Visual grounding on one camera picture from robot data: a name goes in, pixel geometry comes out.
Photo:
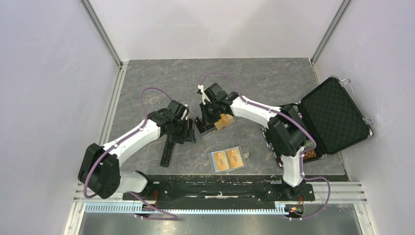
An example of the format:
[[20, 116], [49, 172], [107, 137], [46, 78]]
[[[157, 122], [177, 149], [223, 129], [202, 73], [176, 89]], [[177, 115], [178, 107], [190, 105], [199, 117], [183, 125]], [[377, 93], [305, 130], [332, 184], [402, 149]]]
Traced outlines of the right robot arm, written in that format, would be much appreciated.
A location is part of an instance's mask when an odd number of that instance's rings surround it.
[[268, 106], [237, 92], [227, 93], [217, 83], [208, 88], [198, 85], [201, 117], [195, 125], [201, 134], [219, 130], [219, 120], [225, 116], [246, 118], [263, 127], [263, 135], [283, 166], [283, 195], [295, 200], [302, 194], [305, 180], [300, 157], [305, 150], [307, 130], [296, 110], [291, 105]]

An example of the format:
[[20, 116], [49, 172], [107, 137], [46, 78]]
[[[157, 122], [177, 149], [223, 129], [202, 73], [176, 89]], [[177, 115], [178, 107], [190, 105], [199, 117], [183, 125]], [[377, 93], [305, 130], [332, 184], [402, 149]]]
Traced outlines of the beige leather card holder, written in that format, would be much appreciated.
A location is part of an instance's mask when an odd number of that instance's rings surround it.
[[213, 151], [208, 154], [213, 174], [228, 173], [234, 170], [246, 168], [246, 159], [249, 156], [250, 152], [244, 152], [241, 146]]

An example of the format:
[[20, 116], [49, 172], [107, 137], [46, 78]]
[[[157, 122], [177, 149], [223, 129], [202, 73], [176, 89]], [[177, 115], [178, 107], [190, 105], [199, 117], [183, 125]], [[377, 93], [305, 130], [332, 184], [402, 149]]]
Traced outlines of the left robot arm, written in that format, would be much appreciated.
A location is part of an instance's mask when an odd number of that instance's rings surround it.
[[141, 199], [149, 199], [154, 193], [153, 181], [141, 171], [123, 172], [120, 167], [138, 150], [163, 136], [166, 141], [160, 166], [168, 167], [175, 144], [196, 142], [194, 119], [188, 114], [187, 105], [172, 100], [114, 141], [89, 145], [78, 173], [84, 197], [107, 199], [117, 192], [132, 191]]

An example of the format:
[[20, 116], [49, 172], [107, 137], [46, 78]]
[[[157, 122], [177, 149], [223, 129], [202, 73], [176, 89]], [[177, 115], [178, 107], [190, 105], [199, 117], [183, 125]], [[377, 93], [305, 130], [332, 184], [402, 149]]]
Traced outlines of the clear acrylic card tray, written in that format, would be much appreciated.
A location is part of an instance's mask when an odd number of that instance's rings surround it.
[[195, 126], [199, 131], [201, 138], [207, 137], [209, 134], [220, 131], [227, 126], [235, 123], [236, 119], [229, 114], [221, 114], [217, 122], [208, 123], [206, 120], [202, 120], [199, 117], [195, 118]]

